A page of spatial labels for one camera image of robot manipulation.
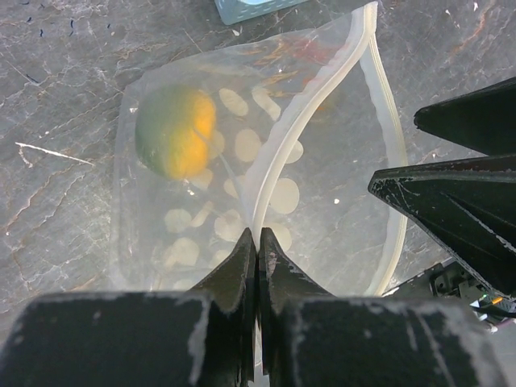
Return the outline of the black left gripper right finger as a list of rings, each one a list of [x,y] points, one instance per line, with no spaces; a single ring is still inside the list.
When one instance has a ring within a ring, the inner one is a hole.
[[[265,228],[259,251],[263,370],[273,386],[506,386],[487,331],[462,302],[338,298]]]

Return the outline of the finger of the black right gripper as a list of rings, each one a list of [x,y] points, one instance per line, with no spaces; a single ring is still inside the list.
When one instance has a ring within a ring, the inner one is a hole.
[[[425,106],[414,115],[421,131],[488,156],[515,152],[515,79]]]

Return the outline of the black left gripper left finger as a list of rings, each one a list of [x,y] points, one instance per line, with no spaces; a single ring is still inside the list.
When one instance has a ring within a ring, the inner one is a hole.
[[[186,291],[34,299],[1,351],[4,386],[245,386],[254,378],[256,248]]]

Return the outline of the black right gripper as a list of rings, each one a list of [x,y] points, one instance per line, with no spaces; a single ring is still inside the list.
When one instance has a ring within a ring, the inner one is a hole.
[[[513,155],[382,169],[368,191],[464,267],[450,258],[387,290],[388,297],[460,300],[493,333],[515,322]]]

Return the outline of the clear dotted zip top bag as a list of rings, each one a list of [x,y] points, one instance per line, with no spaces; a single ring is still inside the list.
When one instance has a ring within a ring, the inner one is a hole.
[[[183,290],[222,263],[243,231],[273,231],[286,255],[338,296],[383,293],[406,217],[368,192],[372,174],[407,163],[377,47],[371,1],[320,27],[202,52],[126,87],[114,149],[108,285]],[[187,85],[217,121],[206,168],[172,180],[135,150],[139,104]]]

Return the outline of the green yellow toy mango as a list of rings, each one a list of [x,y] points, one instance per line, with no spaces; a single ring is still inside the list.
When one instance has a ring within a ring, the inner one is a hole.
[[[200,89],[168,85],[153,90],[137,110],[137,156],[162,177],[195,177],[208,165],[216,121],[214,100]]]

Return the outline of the light blue plastic basket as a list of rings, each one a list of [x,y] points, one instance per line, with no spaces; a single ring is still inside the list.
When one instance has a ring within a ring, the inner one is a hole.
[[[278,10],[304,3],[306,0],[215,0],[221,20],[233,25]]]

